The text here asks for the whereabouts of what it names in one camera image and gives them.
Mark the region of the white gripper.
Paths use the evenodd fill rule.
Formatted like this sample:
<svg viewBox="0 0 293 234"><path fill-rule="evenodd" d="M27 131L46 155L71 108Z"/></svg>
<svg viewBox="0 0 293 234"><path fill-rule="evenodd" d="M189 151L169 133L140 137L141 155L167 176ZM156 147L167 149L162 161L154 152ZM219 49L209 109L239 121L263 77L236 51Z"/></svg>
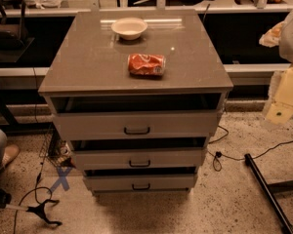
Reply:
<svg viewBox="0 0 293 234"><path fill-rule="evenodd" d="M283 127L293 116L293 63L272 77L272 100L263 108L261 126L273 130Z"/></svg>

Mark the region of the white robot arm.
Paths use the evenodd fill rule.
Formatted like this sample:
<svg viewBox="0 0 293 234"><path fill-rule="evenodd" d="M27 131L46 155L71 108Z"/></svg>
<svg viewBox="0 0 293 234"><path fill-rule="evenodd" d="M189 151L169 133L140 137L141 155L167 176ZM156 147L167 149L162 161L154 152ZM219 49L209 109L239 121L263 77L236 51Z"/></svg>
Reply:
<svg viewBox="0 0 293 234"><path fill-rule="evenodd" d="M279 55L290 62L285 71L276 71L271 79L263 115L264 125L272 128L284 125L293 116L293 10L268 30L259 43L270 48L277 46Z"/></svg>

